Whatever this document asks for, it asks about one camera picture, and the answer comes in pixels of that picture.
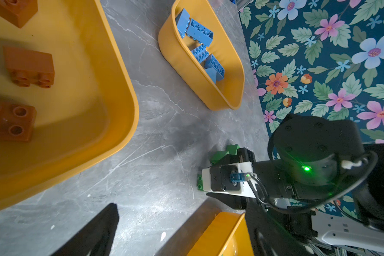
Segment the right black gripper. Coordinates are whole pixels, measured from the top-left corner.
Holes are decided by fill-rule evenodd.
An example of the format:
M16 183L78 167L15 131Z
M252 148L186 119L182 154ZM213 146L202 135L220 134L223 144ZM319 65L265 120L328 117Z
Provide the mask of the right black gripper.
M236 155L232 155L231 153L226 154L223 156L220 160L216 161L216 165L228 165L228 164L234 164L234 163L245 163L245 162L251 162L255 163L256 158L254 152L248 150L247 148L239 148L237 150Z

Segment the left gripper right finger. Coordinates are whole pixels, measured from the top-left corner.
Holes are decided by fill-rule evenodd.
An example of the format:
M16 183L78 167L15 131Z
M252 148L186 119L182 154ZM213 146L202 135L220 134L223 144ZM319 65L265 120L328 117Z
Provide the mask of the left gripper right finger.
M256 202L247 202L245 221L255 256L306 256L307 250Z

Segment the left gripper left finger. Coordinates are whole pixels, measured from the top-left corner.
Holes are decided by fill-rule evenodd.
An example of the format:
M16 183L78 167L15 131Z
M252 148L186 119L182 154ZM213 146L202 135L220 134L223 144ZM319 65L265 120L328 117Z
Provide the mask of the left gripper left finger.
M110 203L53 255L110 255L118 222L117 205Z

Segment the green cube brick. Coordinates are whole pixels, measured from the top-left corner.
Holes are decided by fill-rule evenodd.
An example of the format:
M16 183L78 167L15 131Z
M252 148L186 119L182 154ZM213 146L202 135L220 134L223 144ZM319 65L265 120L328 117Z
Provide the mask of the green cube brick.
M215 165L217 164L222 158L224 158L225 156L227 156L229 154L229 151L226 150L226 151L217 151L215 152L211 158L210 158L210 163L212 165Z
M238 150L240 149L240 146L238 144L235 144L235 145L228 145L226 147L226 150L228 151L228 153L230 155L237 155L238 154Z

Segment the blue long brick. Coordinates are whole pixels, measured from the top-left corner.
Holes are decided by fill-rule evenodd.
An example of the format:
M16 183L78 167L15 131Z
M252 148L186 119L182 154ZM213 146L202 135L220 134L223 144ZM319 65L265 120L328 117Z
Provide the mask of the blue long brick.
M186 35L203 44L205 47L209 47L213 42L213 32L194 19L190 20Z
M209 57L209 53L206 49L206 46L204 44L199 45L198 47L194 48L191 53L196 58L196 60L199 63L202 63Z
M191 16L186 9L182 9L182 11L176 16L177 30L181 38L185 37L190 20Z

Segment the orange small brick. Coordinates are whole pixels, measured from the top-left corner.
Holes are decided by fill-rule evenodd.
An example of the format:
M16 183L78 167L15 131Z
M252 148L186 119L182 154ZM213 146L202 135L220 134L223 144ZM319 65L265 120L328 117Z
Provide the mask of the orange small brick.
M18 28L22 28L37 12L37 0L0 0L0 17Z

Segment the light blue slope brick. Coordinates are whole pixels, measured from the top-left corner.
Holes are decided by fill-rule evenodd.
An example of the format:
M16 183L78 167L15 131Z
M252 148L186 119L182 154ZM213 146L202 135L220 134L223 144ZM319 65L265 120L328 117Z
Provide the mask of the light blue slope brick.
M217 70L213 67L210 67L210 68L206 68L205 71L209 75L212 82L215 84L217 81Z

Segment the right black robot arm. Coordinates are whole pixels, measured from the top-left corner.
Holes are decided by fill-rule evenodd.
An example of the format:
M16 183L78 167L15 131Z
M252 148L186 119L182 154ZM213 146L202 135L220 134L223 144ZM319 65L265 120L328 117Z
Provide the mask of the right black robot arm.
M203 190L245 211L256 256L384 254L384 144L349 120L289 114L258 162L240 148L202 171Z

